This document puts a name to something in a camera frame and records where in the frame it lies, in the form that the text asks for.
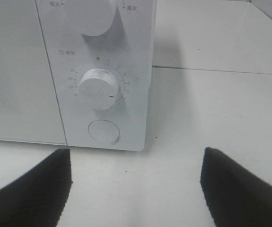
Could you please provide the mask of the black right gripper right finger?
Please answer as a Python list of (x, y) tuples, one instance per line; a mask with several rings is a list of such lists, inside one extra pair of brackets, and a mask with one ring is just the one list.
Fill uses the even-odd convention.
[(217, 227), (272, 227), (272, 185), (216, 148), (204, 151), (200, 184)]

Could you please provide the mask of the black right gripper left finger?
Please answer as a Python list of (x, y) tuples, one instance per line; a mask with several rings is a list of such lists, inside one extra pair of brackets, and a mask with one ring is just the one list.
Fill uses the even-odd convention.
[(57, 149), (0, 189), (0, 227), (55, 227), (72, 185), (70, 149)]

